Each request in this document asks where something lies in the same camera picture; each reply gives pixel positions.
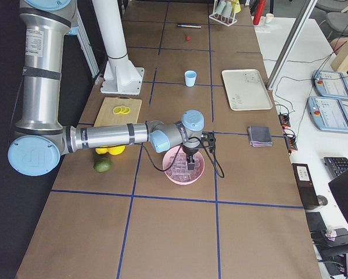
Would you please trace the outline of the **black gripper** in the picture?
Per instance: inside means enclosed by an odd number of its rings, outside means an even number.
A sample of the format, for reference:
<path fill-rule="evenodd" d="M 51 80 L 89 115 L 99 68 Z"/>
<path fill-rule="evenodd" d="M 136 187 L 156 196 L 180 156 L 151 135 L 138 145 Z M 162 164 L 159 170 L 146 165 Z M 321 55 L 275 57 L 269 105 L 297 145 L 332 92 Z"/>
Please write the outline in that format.
<path fill-rule="evenodd" d="M 182 146 L 182 150 L 186 154 L 186 164 L 188 170 L 194 170 L 195 168 L 195 153 L 199 150 L 198 142 L 186 142 Z"/>

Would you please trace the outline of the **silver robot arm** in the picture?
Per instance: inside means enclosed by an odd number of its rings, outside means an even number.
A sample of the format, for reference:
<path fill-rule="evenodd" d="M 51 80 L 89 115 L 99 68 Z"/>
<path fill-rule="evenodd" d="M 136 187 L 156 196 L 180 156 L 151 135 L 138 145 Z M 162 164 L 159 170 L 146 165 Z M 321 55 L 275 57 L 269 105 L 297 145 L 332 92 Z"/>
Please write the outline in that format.
<path fill-rule="evenodd" d="M 204 117 L 186 111 L 181 120 L 91 128 L 63 127 L 58 121 L 64 36 L 75 26 L 76 1 L 21 1 L 20 18 L 26 24 L 23 67 L 23 113 L 8 161 L 19 173 L 41 176 L 52 171 L 62 155 L 79 149 L 150 142 L 160 153 L 181 145 L 188 154 L 198 151 Z"/>

